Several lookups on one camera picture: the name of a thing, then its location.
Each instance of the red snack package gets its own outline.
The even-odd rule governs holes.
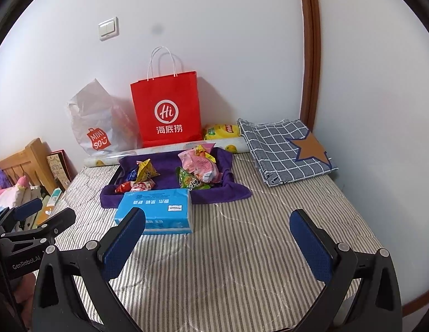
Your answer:
[[[156,184],[152,179],[146,180],[144,182],[138,182],[133,185],[131,188],[131,191],[149,191],[151,190]]]
[[[116,187],[116,189],[114,190],[116,193],[125,193],[131,190],[132,187],[132,181],[127,181],[124,182],[123,184],[119,185],[118,187]]]

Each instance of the blue gripper pad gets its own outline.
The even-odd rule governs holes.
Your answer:
[[[290,232],[315,278],[328,283],[332,277],[331,256],[297,210],[290,216]]]
[[[24,221],[27,217],[35,214],[42,209],[42,200],[35,198],[22,206],[16,207],[13,213],[15,221]]]
[[[101,274],[105,281],[117,278],[124,268],[145,229],[145,214],[140,208],[134,207],[118,226],[110,228],[112,229],[119,229],[119,232],[103,255],[104,268]]]

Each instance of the striped mattress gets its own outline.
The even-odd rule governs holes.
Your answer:
[[[60,198],[55,212],[70,207],[77,215],[56,241],[61,250],[99,240],[114,225],[116,210],[101,208],[99,193],[116,169],[83,169]],[[142,236],[119,278],[110,281],[144,332],[277,331],[298,324],[323,283],[315,280],[289,232],[296,208],[355,251],[381,247],[328,176],[269,188],[250,154],[234,156],[233,172],[253,192],[251,198],[194,205],[193,234]],[[76,278],[90,318],[100,321]]]

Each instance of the wall switch plate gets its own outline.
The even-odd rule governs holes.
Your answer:
[[[111,37],[119,35],[118,18],[114,17],[112,19],[101,22],[98,25],[98,31],[99,31],[99,39],[101,41],[105,41]]]

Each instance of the purple towel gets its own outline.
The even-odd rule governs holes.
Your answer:
[[[114,185],[107,185],[102,189],[100,195],[102,208],[118,208],[123,194],[117,194],[114,190],[118,185],[127,180],[129,172],[136,167],[136,161],[151,159],[153,166],[160,173],[160,176],[153,178],[156,183],[154,187],[155,190],[179,188],[179,181],[176,176],[176,167],[182,167],[182,162],[178,157],[179,153],[181,153],[181,151],[121,158],[119,163],[123,170],[122,177],[118,178]],[[191,191],[192,203],[214,204],[217,202],[231,202],[237,199],[250,197],[251,191],[247,187],[234,182],[234,176],[231,172],[233,155],[217,147],[213,148],[211,154],[216,158],[216,165],[219,172],[222,172],[222,180],[208,190]]]

